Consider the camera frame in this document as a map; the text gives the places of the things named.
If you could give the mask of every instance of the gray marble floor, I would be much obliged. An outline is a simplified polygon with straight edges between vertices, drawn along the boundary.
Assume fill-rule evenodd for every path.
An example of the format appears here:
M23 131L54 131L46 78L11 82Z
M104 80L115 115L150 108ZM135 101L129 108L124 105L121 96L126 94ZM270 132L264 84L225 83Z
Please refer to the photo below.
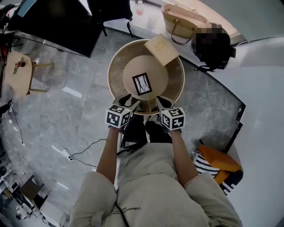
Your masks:
M60 196L60 200L54 201L54 205L67 214L77 197L84 173L92 171L92 167L76 160L69 162L51 149L51 143L60 143L72 154L106 138L105 111L113 101L107 86L108 64L120 47L133 40L115 31L107 30L107 33L108 37L100 36L90 59L25 41L17 51L29 53L40 63L50 60L55 63L54 67L37 68L32 81L32 88L47 89L48 92L20 99L13 97L9 86L3 85L1 103L13 98L23 133L24 145L20 143L15 117L6 113L0 132L17 177L24 183L34 174L39 183L45 183L47 191L56 182L65 185L68 191ZM197 149L199 139L216 149L223 149L237 127L235 118L241 103L209 76L195 72L186 62L183 64L186 79L178 105L187 115L183 138L188 151ZM63 91L64 87L81 96ZM103 146L101 141L78 158L97 165Z

